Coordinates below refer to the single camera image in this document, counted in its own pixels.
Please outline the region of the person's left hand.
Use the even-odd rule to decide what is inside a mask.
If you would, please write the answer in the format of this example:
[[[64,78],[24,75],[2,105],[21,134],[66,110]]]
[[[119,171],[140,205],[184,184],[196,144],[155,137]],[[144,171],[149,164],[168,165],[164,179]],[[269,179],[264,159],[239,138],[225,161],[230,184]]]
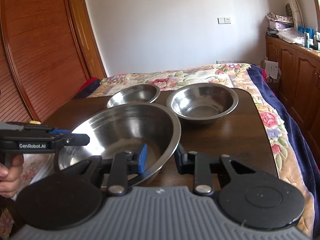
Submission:
[[[23,172],[23,163],[24,157],[19,154],[12,159],[11,168],[1,164],[0,194],[2,197],[12,198],[16,194]]]

